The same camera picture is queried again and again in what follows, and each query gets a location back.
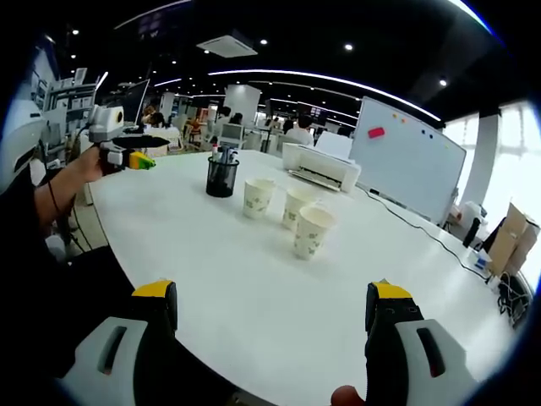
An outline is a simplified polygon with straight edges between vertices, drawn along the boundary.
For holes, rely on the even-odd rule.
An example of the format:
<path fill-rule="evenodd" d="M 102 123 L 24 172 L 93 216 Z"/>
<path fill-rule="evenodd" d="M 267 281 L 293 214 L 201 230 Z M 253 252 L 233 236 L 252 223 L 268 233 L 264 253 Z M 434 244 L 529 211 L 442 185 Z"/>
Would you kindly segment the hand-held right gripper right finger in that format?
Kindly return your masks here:
<path fill-rule="evenodd" d="M 368 285 L 365 331 L 367 405 L 461 405 L 478 385 L 461 344 L 403 288 Z"/>

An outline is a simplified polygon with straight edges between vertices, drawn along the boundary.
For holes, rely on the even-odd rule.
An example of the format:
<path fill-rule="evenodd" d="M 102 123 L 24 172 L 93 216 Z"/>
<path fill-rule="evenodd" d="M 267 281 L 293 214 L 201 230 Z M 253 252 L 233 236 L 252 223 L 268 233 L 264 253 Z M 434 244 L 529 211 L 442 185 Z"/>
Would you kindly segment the person's right hand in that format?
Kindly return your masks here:
<path fill-rule="evenodd" d="M 365 401 L 360 397 L 355 387 L 344 385 L 338 387 L 331 395 L 331 406 L 364 406 Z"/>

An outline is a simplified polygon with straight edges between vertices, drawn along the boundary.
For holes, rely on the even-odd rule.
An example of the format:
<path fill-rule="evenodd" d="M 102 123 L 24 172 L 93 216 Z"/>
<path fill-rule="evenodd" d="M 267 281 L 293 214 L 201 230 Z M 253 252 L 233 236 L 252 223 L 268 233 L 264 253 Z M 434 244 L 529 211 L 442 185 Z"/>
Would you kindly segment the person's left hand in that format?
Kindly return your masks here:
<path fill-rule="evenodd" d="M 85 183 L 95 182 L 104 176 L 100 153 L 98 146 L 92 146 L 74 161 L 76 172 Z"/>

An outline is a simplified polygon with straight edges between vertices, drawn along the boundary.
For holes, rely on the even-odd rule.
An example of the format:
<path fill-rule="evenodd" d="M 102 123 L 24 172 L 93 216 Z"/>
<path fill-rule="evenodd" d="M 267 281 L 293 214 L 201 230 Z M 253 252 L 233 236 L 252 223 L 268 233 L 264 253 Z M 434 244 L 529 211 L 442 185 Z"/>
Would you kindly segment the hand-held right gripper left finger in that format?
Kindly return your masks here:
<path fill-rule="evenodd" d="M 76 405 L 171 405 L 177 328 L 175 282 L 143 285 L 79 344 L 58 385 Z"/>

